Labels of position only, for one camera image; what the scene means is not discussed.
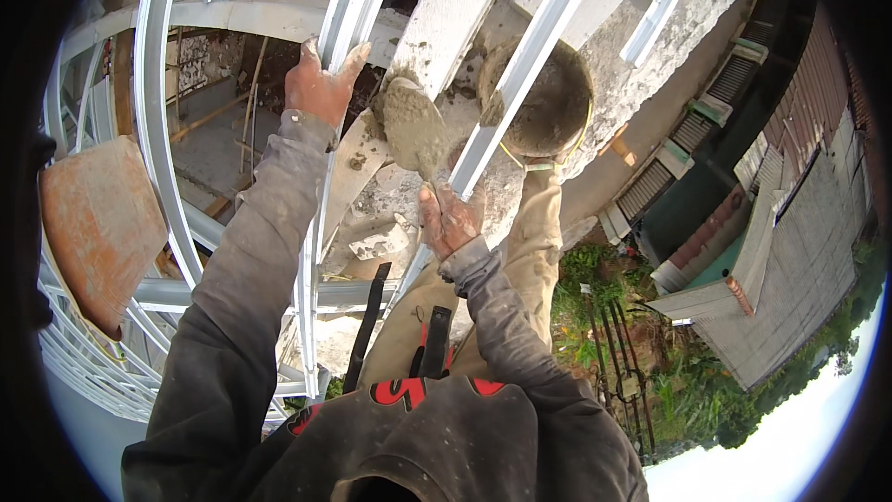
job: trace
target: roof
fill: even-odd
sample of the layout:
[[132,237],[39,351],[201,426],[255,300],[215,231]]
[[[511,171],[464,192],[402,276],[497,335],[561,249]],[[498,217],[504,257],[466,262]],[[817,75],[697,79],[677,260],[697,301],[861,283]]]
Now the roof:
[[833,140],[848,101],[846,76],[830,18],[819,6],[796,72],[764,128],[768,143],[792,162],[792,184],[806,170],[821,138],[827,144]]
[[[792,357],[832,315],[854,284],[852,245],[869,206],[861,146],[853,140],[848,112],[841,117],[839,127],[831,148],[817,153],[801,187],[769,235],[764,233],[765,224],[754,223],[763,218],[770,230],[776,202],[782,195],[765,183],[760,188],[744,249],[733,271],[754,307],[754,317],[745,315],[722,281],[650,303],[668,317],[692,318],[697,335],[745,389]],[[775,175],[776,165],[772,165]],[[774,204],[768,213],[764,211],[765,200]],[[768,244],[763,236],[770,240],[767,249],[758,248],[760,243]],[[747,250],[747,260],[741,260]],[[766,256],[760,257],[758,251]],[[763,266],[764,279],[760,279]]]

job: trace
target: broken concrete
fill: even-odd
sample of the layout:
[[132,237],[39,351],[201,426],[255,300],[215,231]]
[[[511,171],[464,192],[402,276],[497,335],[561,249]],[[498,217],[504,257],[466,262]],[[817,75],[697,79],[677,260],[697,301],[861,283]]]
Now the broken concrete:
[[392,254],[405,249],[408,245],[408,235],[398,223],[393,223],[378,229],[364,239],[350,243],[350,250],[360,260],[377,258],[384,254]]

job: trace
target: dirty hand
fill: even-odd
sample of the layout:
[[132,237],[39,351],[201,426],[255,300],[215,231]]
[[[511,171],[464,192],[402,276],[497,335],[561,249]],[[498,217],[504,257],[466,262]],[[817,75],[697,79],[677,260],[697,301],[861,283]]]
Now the dirty hand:
[[353,94],[353,83],[360,75],[371,50],[371,43],[357,45],[347,55],[341,70],[322,69],[316,50],[316,37],[301,45],[301,61],[284,76],[284,107],[312,113],[338,128]]
[[421,240],[442,262],[480,234],[484,219],[485,191],[474,187],[469,202],[463,202],[452,186],[440,184],[436,194],[425,183],[418,193],[421,208]]

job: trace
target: worker's hand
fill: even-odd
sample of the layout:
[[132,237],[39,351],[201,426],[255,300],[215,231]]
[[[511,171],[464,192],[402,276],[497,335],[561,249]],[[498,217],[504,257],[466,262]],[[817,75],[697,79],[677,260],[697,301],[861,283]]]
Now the worker's hand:
[[301,61],[284,76],[284,107],[312,113],[338,128],[353,94],[353,83],[360,75],[372,45],[357,45],[347,55],[340,72],[322,69],[316,50],[316,37],[301,45]]
[[452,186],[440,184],[436,193],[424,183],[418,193],[421,207],[421,240],[442,262],[480,234],[484,220],[486,194],[483,186],[474,187],[469,202],[463,202]]

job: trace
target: khaki pants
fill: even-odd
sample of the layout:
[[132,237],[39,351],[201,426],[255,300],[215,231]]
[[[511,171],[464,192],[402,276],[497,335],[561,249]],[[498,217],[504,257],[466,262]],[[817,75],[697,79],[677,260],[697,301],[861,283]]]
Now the khaki pants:
[[[563,245],[560,233],[561,188],[555,171],[532,171],[524,179],[518,216],[507,236],[503,269],[530,314],[530,326],[551,348],[551,296],[558,282]],[[459,298],[454,286],[443,282],[432,257],[412,287],[397,302],[368,352],[359,388],[408,376],[412,357],[421,344],[421,323],[430,324],[435,305],[455,314]],[[477,349],[476,326],[456,348],[450,374],[492,379]]]

